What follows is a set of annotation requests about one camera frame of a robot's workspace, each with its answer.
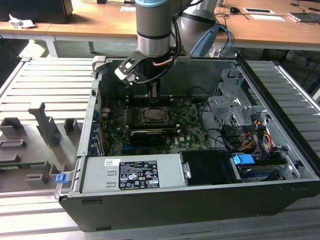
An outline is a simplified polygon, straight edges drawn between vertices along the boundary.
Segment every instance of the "computer mouse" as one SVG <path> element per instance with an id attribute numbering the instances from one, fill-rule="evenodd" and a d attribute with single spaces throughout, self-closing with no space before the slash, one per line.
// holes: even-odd
<path id="1" fill-rule="evenodd" d="M 238 13 L 240 13 L 240 9 L 237 8 L 237 7 L 232 6 L 232 7 L 230 8 L 230 13 L 231 13 L 231 14 L 238 14 Z"/>

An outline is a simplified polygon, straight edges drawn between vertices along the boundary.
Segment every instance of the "desk leg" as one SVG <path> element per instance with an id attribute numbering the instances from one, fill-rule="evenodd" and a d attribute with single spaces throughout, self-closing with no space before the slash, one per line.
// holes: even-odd
<path id="1" fill-rule="evenodd" d="M 58 58 L 59 57 L 59 51 L 57 48 L 57 42 L 55 42 L 54 38 L 46 39 L 46 46 L 48 47 L 49 53 L 52 58 Z"/>
<path id="2" fill-rule="evenodd" d="M 89 49 L 90 49 L 90 53 L 92 54 L 95 53 L 95 46 L 93 41 L 89 41 Z"/>

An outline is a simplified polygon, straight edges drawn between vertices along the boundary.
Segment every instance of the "green circuit board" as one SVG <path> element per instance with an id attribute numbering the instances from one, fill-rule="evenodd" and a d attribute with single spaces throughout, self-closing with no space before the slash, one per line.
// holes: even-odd
<path id="1" fill-rule="evenodd" d="M 125 123 L 125 110 L 130 107 L 126 102 L 118 101 L 110 109 L 112 117 L 108 121 L 109 149 L 106 151 L 106 155 L 177 154 L 183 150 L 210 149 L 209 142 L 198 122 L 199 110 L 196 103 L 186 97 L 175 98 L 171 105 L 165 107 L 170 113 L 170 118 L 179 123 L 179 133 L 168 134 L 165 145 L 132 147 L 128 139 L 130 130 L 128 130 L 128 126 Z"/>

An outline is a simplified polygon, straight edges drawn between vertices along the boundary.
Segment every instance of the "blue cable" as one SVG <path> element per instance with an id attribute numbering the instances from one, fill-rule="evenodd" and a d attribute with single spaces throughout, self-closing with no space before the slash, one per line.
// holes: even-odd
<path id="1" fill-rule="evenodd" d="M 231 34 L 230 34 L 230 32 L 227 30 L 227 29 L 225 29 L 223 26 L 221 26 L 221 25 L 218 25 L 219 26 L 219 28 L 221 28 L 221 29 L 223 29 L 226 33 L 227 33 L 227 35 L 228 35 L 228 38 L 229 38 L 229 48 L 228 48 L 228 51 L 226 52 L 226 54 L 225 54 L 225 58 L 227 57 L 227 55 L 228 55 L 228 53 L 230 52 L 230 50 L 231 50 L 231 46 L 232 46 L 232 37 L 231 37 Z"/>

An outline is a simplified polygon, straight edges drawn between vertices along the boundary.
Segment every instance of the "computer case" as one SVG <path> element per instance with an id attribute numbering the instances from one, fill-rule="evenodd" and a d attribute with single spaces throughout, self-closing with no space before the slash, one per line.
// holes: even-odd
<path id="1" fill-rule="evenodd" d="M 71 0 L 0 0 L 0 21 L 8 21 L 11 14 L 35 23 L 65 24 L 72 12 Z"/>

